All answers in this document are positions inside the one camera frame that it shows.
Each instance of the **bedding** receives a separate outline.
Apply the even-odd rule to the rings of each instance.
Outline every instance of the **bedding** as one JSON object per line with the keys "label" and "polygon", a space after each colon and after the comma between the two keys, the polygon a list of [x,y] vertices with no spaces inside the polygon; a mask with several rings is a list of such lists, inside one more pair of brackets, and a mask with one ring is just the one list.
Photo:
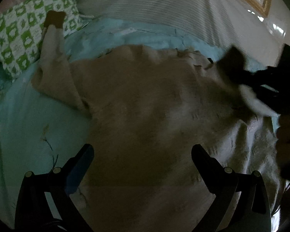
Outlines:
{"label": "bedding", "polygon": [[64,35],[82,27],[75,0],[26,0],[0,15],[0,61],[16,79],[40,55],[42,31],[48,11],[64,11]]}
{"label": "bedding", "polygon": [[[62,29],[51,25],[32,85],[91,115],[86,143],[95,160],[80,190],[94,231],[192,231],[212,201],[191,161],[196,143],[235,171],[259,167],[257,156],[275,164],[271,119],[247,109],[237,87],[199,52],[123,45],[69,63],[63,43]],[[231,155],[240,147],[243,165]],[[267,186],[272,180],[264,175]]]}

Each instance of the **white wall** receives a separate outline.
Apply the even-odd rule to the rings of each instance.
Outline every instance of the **white wall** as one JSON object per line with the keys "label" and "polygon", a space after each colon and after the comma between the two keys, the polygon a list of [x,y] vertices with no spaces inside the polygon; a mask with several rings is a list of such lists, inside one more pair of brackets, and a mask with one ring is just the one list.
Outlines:
{"label": "white wall", "polygon": [[272,0],[270,13],[267,18],[268,27],[274,31],[273,24],[284,29],[285,37],[276,31],[275,37],[281,43],[290,45],[290,11],[282,0]]}

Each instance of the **wrinkled fabric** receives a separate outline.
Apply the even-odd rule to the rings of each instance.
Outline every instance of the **wrinkled fabric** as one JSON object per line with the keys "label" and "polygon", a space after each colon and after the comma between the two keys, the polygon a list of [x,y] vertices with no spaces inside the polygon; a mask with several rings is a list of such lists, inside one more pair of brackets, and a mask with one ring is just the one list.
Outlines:
{"label": "wrinkled fabric", "polygon": [[199,52],[124,45],[69,63],[62,30],[50,26],[32,85],[92,117],[79,211],[93,230],[192,231],[214,198],[191,160],[196,143],[222,166],[260,171],[273,209],[271,118],[254,115]]}

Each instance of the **bed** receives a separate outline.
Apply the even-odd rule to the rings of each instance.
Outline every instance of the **bed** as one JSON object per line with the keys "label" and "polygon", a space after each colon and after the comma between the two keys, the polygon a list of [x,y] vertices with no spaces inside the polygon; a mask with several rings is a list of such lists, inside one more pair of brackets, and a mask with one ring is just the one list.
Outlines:
{"label": "bed", "polygon": [[[257,45],[252,46],[250,43],[248,46],[245,42],[251,29],[239,22],[236,24],[237,28],[234,27],[232,18],[235,18],[236,12],[254,29],[259,23],[256,18],[247,15],[247,5],[242,1],[233,7],[231,4],[234,0],[224,0],[219,8],[219,0],[215,0],[215,4],[210,7],[206,1],[211,0],[203,0],[204,6],[198,7],[194,5],[195,0],[174,0],[173,3],[163,0],[165,7],[162,14],[161,10],[150,10],[150,7],[143,8],[143,11],[137,10],[128,5],[132,0],[86,1],[77,0],[80,12],[85,14],[85,27],[65,41],[70,61],[97,58],[124,44],[143,44],[154,49],[199,50],[215,62],[223,57],[231,43],[235,43],[246,51],[246,68],[251,71],[274,65],[279,55],[280,43],[269,34],[266,27],[257,26],[257,32],[251,36],[254,39],[261,34],[263,41],[258,44],[270,43],[265,53],[258,51]],[[137,3],[134,6],[144,2],[135,1]],[[177,11],[176,16],[170,15],[171,8]],[[191,18],[183,17],[183,14],[187,15],[191,10],[195,13]],[[202,21],[202,27],[197,27],[200,23],[195,24],[193,21]],[[264,58],[273,53],[271,59]],[[29,170],[35,174],[46,173],[54,165],[64,165],[85,143],[90,128],[88,117],[32,87],[30,79],[37,65],[38,62],[31,65],[13,83],[0,66],[0,219],[11,228],[14,226],[17,196],[24,173]],[[256,123],[258,128],[254,130],[252,127]],[[276,118],[265,117],[264,121],[247,124],[244,144],[235,145],[228,158],[217,157],[220,163],[237,172],[251,173],[259,170],[262,173],[273,214],[272,231],[278,228],[277,205],[285,187],[285,181],[280,178],[275,163],[273,147],[276,128]],[[240,129],[234,128],[230,134],[226,134],[225,139],[221,140],[221,147],[231,146],[239,131]],[[86,206],[80,189],[72,196],[72,200],[90,224],[90,208]],[[206,210],[211,201],[212,197],[209,197],[202,208]],[[50,206],[55,216],[59,217],[51,201]]]}

